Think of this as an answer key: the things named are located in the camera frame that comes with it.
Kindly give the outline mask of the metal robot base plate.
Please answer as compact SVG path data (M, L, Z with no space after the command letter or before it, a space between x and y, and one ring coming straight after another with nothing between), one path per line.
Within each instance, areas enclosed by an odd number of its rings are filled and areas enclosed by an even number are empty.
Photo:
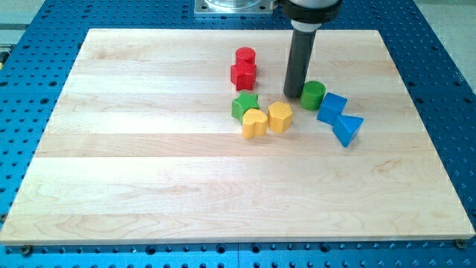
M277 7L274 0L195 0L194 13L196 15L268 15Z

